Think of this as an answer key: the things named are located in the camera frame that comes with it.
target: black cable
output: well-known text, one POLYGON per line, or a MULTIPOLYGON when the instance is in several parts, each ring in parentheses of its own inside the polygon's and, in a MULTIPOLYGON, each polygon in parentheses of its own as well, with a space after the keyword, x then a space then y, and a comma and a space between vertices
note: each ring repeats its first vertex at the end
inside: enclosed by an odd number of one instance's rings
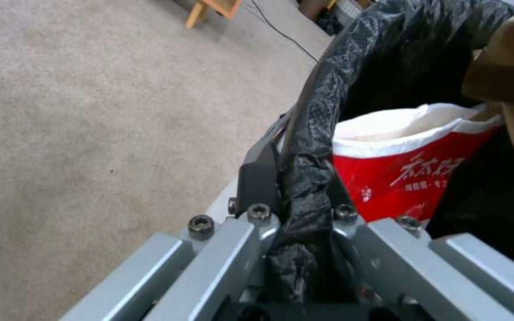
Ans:
POLYGON ((253 2, 253 6, 255 6, 255 9, 257 9, 257 11, 259 11, 259 14, 261 14, 261 16, 263 17, 263 19, 265 20, 265 22, 267 22, 267 24, 269 25, 269 27, 271 27, 273 30, 277 31, 278 34, 282 35, 284 38, 290 40, 291 42, 293 42, 295 45, 297 45, 304 53, 306 53, 309 57, 311 57, 311 59, 314 61, 314 62, 318 62, 318 59, 316 59, 313 55, 311 55, 311 53, 309 53, 304 47, 302 47, 302 45, 300 45, 300 43, 296 42, 296 40, 294 40, 293 38, 289 37, 288 35, 284 34, 283 31, 280 31, 279 29, 277 29, 277 27, 275 27, 270 21, 269 19, 267 19, 267 17, 265 17, 265 14, 263 14, 263 11, 261 10, 261 8, 259 8, 259 6, 257 6, 257 4, 255 3, 255 0, 251 0, 251 2, 253 2))

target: black object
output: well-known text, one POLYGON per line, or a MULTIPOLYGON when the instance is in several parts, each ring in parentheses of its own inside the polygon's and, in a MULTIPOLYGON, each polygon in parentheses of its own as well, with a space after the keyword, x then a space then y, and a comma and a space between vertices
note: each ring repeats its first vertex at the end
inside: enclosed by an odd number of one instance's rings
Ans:
POLYGON ((230 209, 238 218, 249 206, 257 203, 269 205, 273 213, 280 213, 280 195, 277 185, 276 144, 287 126, 291 111, 280 116, 255 145, 249 149, 239 167, 235 208, 230 209))
POLYGON ((432 318, 419 305, 283 305, 230 302, 220 309, 214 321, 429 321, 432 318))
MULTIPOLYGON (((334 201, 329 189, 335 171, 329 160, 336 123, 366 112, 422 103, 476 104, 461 95, 471 50, 485 46, 512 16, 514 7, 498 0, 382 0, 335 38, 292 109, 280 154, 284 223, 267 256, 271 299, 342 299, 346 282, 337 273, 337 249, 330 238, 334 201)), ((506 159, 514 161, 508 153, 506 159)), ((507 170, 505 164, 499 166, 507 170)), ((471 175, 459 184, 473 179, 471 175)), ((494 183, 478 182, 475 188, 494 183)), ((514 190, 514 185, 491 188, 514 190)), ((509 209, 496 205, 501 201, 489 200, 489 209, 509 209)))
POLYGON ((344 29, 334 12, 327 8, 323 8, 316 16, 316 24, 328 35, 335 35, 344 29))

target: garbage bag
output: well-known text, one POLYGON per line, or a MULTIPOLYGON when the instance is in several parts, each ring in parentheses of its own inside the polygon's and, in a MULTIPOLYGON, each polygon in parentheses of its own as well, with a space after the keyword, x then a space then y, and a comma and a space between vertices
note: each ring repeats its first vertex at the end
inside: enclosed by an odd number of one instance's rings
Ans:
POLYGON ((344 276, 330 237, 336 123, 424 103, 474 106, 461 95, 471 50, 512 16, 514 7, 498 0, 382 0, 334 39, 292 109, 280 153, 283 226, 267 256, 271 299, 342 298, 344 276))

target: gray metal bar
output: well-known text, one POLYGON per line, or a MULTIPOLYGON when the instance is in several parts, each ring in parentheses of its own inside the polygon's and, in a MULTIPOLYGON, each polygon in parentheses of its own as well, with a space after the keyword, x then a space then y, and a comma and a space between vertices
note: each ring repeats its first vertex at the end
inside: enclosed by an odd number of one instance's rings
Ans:
POLYGON ((415 298, 436 320, 514 320, 500 303, 465 278, 392 219, 357 229, 356 252, 368 284, 384 301, 415 298))
POLYGON ((260 257, 257 228, 226 220, 145 320, 212 319, 227 297, 239 299, 260 257))
POLYGON ((514 312, 514 262, 469 234, 434 240, 430 248, 514 312))
POLYGON ((61 320, 139 320, 193 256, 191 244, 156 233, 61 320))

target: beige carpet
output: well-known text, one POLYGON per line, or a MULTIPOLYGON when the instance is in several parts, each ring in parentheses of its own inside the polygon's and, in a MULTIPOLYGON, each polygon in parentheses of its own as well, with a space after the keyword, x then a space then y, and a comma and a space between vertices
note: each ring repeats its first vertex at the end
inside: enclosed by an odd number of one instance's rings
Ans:
MULTIPOLYGON (((259 0, 316 57, 293 0, 259 0)), ((202 213, 314 63, 245 1, 0 0, 0 320, 57 319, 202 213)))

